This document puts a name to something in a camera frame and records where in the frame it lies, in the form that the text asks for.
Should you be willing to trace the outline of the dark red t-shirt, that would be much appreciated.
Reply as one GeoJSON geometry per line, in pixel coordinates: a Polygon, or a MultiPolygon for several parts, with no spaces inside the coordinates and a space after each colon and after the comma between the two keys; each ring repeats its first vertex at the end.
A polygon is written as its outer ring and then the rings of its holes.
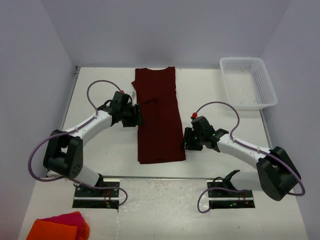
{"type": "Polygon", "coordinates": [[[135,69],[131,83],[144,121],[137,132],[140,164],[180,162],[186,159],[183,127],[176,91],[176,69],[135,69]]]}

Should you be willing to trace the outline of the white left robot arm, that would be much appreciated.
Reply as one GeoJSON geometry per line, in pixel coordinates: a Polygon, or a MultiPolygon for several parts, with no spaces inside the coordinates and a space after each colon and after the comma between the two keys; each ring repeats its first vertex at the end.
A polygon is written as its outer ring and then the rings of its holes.
{"type": "Polygon", "coordinates": [[[121,122],[124,128],[144,124],[141,108],[134,104],[134,91],[116,91],[113,99],[96,107],[92,116],[67,131],[51,133],[43,159],[43,166],[60,176],[86,187],[97,197],[103,193],[102,176],[84,165],[84,146],[100,132],[121,122]]]}

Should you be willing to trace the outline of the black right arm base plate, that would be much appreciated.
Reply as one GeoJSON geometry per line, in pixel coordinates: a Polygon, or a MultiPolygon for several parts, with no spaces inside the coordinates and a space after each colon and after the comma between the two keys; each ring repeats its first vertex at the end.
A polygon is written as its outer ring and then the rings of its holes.
{"type": "MultiPolygon", "coordinates": [[[[225,188],[236,190],[235,185],[231,183],[234,175],[240,170],[234,170],[225,177],[216,177],[207,181],[207,188],[225,188]]],[[[221,189],[214,189],[208,191],[209,207],[213,209],[254,209],[255,203],[253,193],[251,190],[240,192],[229,192],[221,189]]]]}

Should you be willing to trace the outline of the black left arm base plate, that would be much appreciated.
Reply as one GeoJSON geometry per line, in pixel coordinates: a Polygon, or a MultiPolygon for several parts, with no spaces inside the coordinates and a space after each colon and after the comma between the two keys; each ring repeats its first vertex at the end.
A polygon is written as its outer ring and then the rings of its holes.
{"type": "Polygon", "coordinates": [[[74,209],[119,209],[119,179],[105,178],[100,187],[109,189],[92,189],[77,183],[73,197],[72,208],[74,209]]]}

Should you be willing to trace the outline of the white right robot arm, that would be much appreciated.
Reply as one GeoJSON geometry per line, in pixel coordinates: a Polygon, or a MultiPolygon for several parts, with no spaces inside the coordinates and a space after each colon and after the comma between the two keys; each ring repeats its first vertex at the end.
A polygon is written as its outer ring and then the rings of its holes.
{"type": "Polygon", "coordinates": [[[183,148],[201,151],[203,147],[235,157],[257,170],[263,192],[275,201],[286,195],[303,196],[306,193],[297,168],[287,152],[277,146],[273,149],[240,141],[230,132],[214,127],[204,116],[191,121],[184,130],[183,148]]]}

